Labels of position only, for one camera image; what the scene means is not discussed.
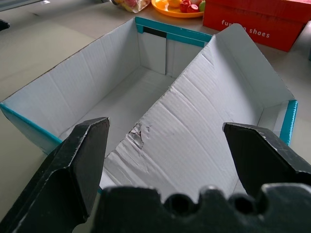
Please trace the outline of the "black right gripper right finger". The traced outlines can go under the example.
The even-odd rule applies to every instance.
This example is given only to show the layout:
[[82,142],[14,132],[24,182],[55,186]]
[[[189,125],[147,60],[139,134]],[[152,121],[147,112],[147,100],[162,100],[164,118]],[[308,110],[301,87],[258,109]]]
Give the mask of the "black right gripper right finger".
[[310,164],[271,130],[226,122],[223,132],[247,194],[256,196],[266,183],[311,184]]

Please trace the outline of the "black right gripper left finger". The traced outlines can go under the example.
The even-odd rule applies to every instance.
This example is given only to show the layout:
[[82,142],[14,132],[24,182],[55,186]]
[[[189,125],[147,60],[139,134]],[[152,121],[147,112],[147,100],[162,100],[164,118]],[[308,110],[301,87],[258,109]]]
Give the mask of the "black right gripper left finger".
[[0,223],[2,233],[70,233],[89,218],[110,121],[86,120],[43,161]]

